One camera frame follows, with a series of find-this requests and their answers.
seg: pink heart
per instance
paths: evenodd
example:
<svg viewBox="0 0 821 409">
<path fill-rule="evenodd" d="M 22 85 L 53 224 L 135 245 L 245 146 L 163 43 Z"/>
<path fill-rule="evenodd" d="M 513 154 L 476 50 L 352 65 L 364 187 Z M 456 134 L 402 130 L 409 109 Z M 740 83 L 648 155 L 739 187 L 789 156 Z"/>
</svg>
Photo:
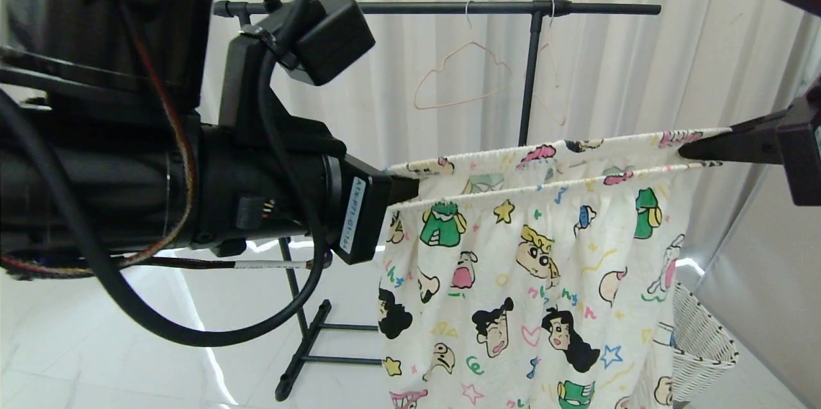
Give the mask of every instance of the pink heart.
<svg viewBox="0 0 821 409">
<path fill-rule="evenodd" d="M 541 331 L 542 331 L 542 329 L 539 328 L 539 327 L 534 328 L 533 330 L 528 330 L 528 328 L 526 328 L 524 326 L 521 327 L 522 338 L 524 338 L 525 342 L 527 342 L 527 344 L 530 345 L 531 347 L 535 347 L 536 345 L 539 344 L 539 336 L 541 335 Z"/>
</svg>

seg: yellow star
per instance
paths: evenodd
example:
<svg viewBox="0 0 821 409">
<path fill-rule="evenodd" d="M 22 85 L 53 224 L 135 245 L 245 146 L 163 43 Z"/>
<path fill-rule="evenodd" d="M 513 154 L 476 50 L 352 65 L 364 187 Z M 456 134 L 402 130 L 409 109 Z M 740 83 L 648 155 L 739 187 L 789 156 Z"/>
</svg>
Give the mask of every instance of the yellow star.
<svg viewBox="0 0 821 409">
<path fill-rule="evenodd" d="M 385 371 L 390 377 L 402 375 L 402 362 L 399 360 L 393 360 L 390 356 L 385 356 L 385 359 L 382 360 L 382 366 L 385 367 Z"/>
<path fill-rule="evenodd" d="M 511 200 L 505 199 L 502 205 L 493 209 L 493 214 L 496 216 L 496 223 L 505 222 L 510 224 L 511 213 L 513 213 L 514 210 L 516 210 L 516 207 L 511 204 Z"/>
</svg>

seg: gray wall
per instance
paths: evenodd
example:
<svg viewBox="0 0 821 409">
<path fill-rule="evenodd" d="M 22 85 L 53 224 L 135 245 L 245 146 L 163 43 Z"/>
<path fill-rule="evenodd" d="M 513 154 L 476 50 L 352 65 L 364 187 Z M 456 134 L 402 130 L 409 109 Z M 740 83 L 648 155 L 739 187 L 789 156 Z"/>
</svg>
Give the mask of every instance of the gray wall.
<svg viewBox="0 0 821 409">
<path fill-rule="evenodd" d="M 821 208 L 792 205 L 780 167 L 765 173 L 697 294 L 798 398 L 821 407 Z"/>
</svg>

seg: clothes hanger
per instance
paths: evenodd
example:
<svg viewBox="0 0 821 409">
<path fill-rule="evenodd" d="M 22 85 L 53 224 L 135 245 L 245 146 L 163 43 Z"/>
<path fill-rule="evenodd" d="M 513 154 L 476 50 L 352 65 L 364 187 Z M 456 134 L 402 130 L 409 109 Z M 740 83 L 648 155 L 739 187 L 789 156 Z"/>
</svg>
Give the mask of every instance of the clothes hanger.
<svg viewBox="0 0 821 409">
<path fill-rule="evenodd" d="M 548 38 L 546 39 L 545 44 L 539 47 L 539 50 L 536 51 L 536 56 L 538 57 L 539 54 L 542 53 L 542 50 L 548 50 L 548 54 L 550 55 L 550 62 L 552 63 L 552 65 L 554 65 L 554 81 L 556 82 L 556 88 L 559 88 L 559 68 L 556 64 L 556 58 L 554 58 L 554 50 L 550 46 L 550 38 L 552 36 L 552 29 L 554 28 L 554 17 L 556 15 L 556 0 L 550 0 L 550 2 L 552 3 L 552 11 L 550 13 L 550 21 L 548 21 L 548 32 L 546 33 L 548 35 Z M 545 110 L 548 112 L 548 116 L 550 116 L 552 120 L 555 120 L 556 123 L 558 123 L 558 125 L 564 126 L 567 123 L 568 108 L 566 100 L 562 102 L 562 119 L 559 120 L 554 116 L 554 114 L 552 113 L 552 109 L 546 104 L 545 100 L 542 97 L 540 97 L 535 90 L 533 91 L 533 96 L 539 99 L 539 104 L 541 104 L 542 107 L 545 108 Z"/>
<path fill-rule="evenodd" d="M 473 34 L 473 25 L 472 25 L 472 23 L 470 23 L 470 15 L 467 12 L 468 11 L 468 6 L 470 5 L 471 2 L 472 1 L 469 0 L 466 3 L 464 3 L 464 18 L 466 18 L 466 20 L 467 20 L 467 26 L 470 29 L 470 33 Z M 445 69 L 445 65 L 448 64 L 448 60 L 451 59 L 452 56 L 456 55 L 457 53 L 459 53 L 460 51 L 462 51 L 464 49 L 467 49 L 467 47 L 470 47 L 470 46 L 479 47 L 480 49 L 483 49 L 485 52 L 490 53 L 490 56 L 493 56 L 493 64 L 501 65 L 502 67 L 505 68 L 505 70 L 507 71 L 507 85 L 505 85 L 502 88 L 499 88 L 498 90 L 494 90 L 492 92 L 483 94 L 483 96 L 472 97 L 471 99 L 463 99 L 461 101 L 456 101 L 456 102 L 453 102 L 453 103 L 437 104 L 437 105 L 434 105 L 434 106 L 420 106 L 417 97 L 419 96 L 419 88 L 422 87 L 422 84 L 426 81 L 426 79 L 428 79 L 428 77 L 431 74 L 442 72 Z M 455 106 L 455 105 L 458 105 L 458 104 L 469 103 L 469 102 L 472 102 L 472 101 L 476 101 L 478 99 L 483 99 L 484 97 L 494 96 L 495 94 L 498 94 L 498 93 L 501 93 L 505 90 L 508 90 L 508 88 L 511 87 L 511 81 L 512 80 L 513 80 L 513 71 L 511 71 L 511 68 L 508 67 L 508 65 L 505 64 L 505 62 L 499 61 L 499 59 L 496 57 L 496 53 L 494 53 L 493 51 L 491 51 L 490 49 L 488 49 L 484 45 L 476 42 L 475 38 L 471 37 L 470 41 L 468 41 L 466 44 L 462 45 L 461 47 L 458 47 L 458 49 L 452 51 L 451 53 L 448 53 L 448 56 L 445 56 L 445 58 L 442 60 L 442 64 L 439 66 L 439 68 L 431 69 L 430 71 L 428 71 L 427 74 L 425 74 L 425 77 L 423 77 L 422 80 L 419 81 L 419 84 L 416 85 L 416 90 L 413 91 L 413 105 L 414 105 L 414 108 L 422 110 L 422 109 L 445 108 L 446 106 Z"/>
</svg>

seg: blue star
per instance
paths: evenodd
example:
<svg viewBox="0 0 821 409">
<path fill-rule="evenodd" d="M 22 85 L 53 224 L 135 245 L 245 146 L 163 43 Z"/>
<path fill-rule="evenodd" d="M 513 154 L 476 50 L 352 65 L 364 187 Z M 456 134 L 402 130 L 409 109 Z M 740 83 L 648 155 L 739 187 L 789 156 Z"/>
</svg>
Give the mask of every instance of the blue star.
<svg viewBox="0 0 821 409">
<path fill-rule="evenodd" d="M 618 347 L 614 347 L 614 348 L 610 348 L 610 347 L 608 347 L 608 345 L 604 346 L 604 354 L 602 354 L 602 357 L 601 357 L 600 360 L 604 361 L 604 368 L 605 369 L 608 368 L 614 362 L 624 362 L 624 359 L 622 359 L 622 357 L 619 356 L 619 352 L 621 350 L 622 350 L 621 345 L 619 345 Z M 613 356 L 615 356 L 615 357 L 608 358 L 607 355 L 610 354 L 610 353 L 612 353 Z"/>
</svg>

